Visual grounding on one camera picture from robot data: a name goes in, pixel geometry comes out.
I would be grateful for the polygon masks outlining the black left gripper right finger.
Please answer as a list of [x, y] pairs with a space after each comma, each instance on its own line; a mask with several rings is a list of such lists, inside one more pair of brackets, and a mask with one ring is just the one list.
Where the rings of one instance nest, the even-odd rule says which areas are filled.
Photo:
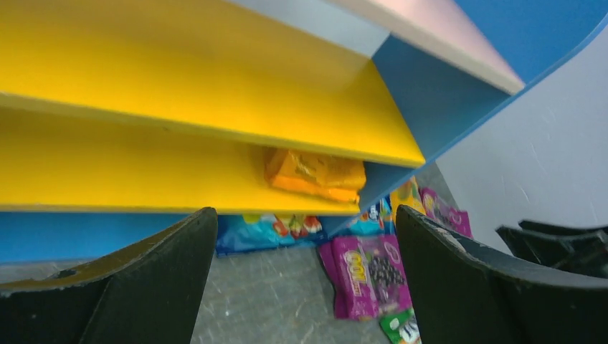
[[485, 246], [400, 206], [396, 235], [424, 343], [605, 343], [607, 281]]

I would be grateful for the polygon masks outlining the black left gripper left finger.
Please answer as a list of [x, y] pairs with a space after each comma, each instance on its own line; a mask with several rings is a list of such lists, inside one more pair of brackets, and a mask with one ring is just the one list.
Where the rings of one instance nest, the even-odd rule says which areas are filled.
[[218, 233], [206, 207], [44, 279], [1, 285], [3, 343], [189, 343]]

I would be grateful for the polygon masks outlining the green Fox's candy bag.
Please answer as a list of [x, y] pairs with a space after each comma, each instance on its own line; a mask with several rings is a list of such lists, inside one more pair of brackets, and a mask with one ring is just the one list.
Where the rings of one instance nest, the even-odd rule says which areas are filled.
[[383, 317], [380, 326], [392, 344], [422, 343], [413, 308]]

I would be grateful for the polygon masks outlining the purple 100 candy bag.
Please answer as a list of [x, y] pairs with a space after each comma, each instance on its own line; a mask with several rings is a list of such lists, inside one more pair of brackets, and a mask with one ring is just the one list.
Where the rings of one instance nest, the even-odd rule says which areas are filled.
[[336, 318], [372, 320], [412, 306], [394, 234], [339, 236], [318, 254], [335, 290]]

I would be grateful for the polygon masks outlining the blue Blendy candy bag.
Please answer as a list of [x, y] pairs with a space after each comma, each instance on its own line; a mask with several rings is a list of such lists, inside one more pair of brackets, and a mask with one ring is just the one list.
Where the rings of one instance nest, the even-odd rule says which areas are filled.
[[376, 236], [394, 234], [394, 220], [389, 196], [382, 198], [366, 212], [348, 223], [336, 236]]

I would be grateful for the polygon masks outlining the purple grape candy bag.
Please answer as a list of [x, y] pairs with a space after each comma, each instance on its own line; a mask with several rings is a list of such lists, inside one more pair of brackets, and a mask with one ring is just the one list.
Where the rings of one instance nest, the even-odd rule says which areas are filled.
[[421, 188], [420, 195], [429, 218], [465, 237], [473, 238], [469, 215], [466, 211], [450, 206], [431, 188]]

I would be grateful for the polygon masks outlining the blue Blendy bag on shelf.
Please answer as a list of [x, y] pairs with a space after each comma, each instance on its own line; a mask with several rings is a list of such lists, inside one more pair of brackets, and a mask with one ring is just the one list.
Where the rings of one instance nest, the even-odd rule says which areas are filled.
[[287, 247], [314, 247], [327, 241], [328, 235], [316, 216], [221, 215], [215, 252], [219, 257], [226, 257]]

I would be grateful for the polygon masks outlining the orange mango candy bag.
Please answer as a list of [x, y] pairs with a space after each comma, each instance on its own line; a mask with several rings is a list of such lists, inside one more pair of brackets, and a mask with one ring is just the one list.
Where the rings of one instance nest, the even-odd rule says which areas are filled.
[[419, 185], [414, 176], [399, 188], [393, 190], [389, 195], [389, 199], [393, 222], [396, 221], [397, 209], [401, 205], [409, 206], [423, 215], [427, 214], [420, 196]]

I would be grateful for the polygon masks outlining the orange candy bag on shelf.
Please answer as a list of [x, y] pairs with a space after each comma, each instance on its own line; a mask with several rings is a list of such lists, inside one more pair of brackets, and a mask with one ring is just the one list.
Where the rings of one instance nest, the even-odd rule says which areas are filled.
[[265, 179], [271, 187], [284, 191], [358, 204], [366, 172], [360, 160], [270, 148], [265, 154]]

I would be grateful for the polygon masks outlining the blue pink yellow shelf unit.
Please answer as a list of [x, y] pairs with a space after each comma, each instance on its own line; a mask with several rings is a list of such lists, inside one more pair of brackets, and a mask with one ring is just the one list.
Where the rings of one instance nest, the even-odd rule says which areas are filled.
[[[3, 1], [1, 261], [205, 206], [335, 234], [606, 26], [605, 1]], [[359, 203], [271, 187], [270, 148], [362, 161]]]

